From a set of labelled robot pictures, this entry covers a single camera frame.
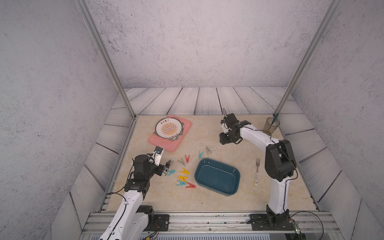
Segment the yellow clothespin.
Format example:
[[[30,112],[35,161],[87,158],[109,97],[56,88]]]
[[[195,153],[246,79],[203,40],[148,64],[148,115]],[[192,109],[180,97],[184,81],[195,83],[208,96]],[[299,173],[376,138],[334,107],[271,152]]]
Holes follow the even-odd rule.
[[[180,173],[181,173],[181,174],[185,174],[185,175],[189,175],[189,174],[190,174],[190,172],[187,171],[185,168],[183,168],[183,170],[180,171]]]
[[[186,176],[179,176],[179,179],[181,180],[181,181],[183,181],[183,182],[187,182],[187,179],[188,179],[188,177],[186,177]]]

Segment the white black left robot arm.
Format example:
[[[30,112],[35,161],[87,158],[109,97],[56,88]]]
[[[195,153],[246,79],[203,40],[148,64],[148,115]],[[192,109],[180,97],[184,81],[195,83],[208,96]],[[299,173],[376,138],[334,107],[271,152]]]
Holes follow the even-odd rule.
[[[138,240],[145,229],[152,233],[145,240],[153,240],[162,225],[156,222],[152,206],[143,205],[154,175],[167,175],[172,160],[160,164],[161,154],[138,155],[133,160],[134,171],[124,186],[122,201],[111,223],[101,235],[101,240]]]

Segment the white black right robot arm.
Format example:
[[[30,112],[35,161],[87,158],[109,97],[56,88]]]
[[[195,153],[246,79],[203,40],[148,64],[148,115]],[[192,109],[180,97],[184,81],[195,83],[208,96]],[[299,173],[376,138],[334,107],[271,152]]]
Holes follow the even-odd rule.
[[[265,152],[265,170],[271,178],[266,221],[272,228],[287,222],[291,218],[288,208],[289,184],[297,173],[291,143],[288,140],[274,139],[267,131],[257,129],[248,121],[240,122],[235,114],[224,116],[221,126],[221,144],[238,144],[245,139]]]

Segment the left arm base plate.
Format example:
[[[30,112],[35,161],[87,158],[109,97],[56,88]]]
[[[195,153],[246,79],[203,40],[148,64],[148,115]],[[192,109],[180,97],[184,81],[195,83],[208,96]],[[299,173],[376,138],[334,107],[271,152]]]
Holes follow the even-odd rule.
[[[149,223],[144,232],[167,232],[169,230],[170,215],[155,214],[149,217]]]

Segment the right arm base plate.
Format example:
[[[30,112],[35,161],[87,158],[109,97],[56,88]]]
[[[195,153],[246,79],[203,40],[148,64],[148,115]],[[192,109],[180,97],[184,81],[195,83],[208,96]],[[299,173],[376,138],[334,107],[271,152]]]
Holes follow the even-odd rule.
[[[294,231],[295,224],[289,219],[287,214],[251,214],[246,224],[250,224],[253,231]]]

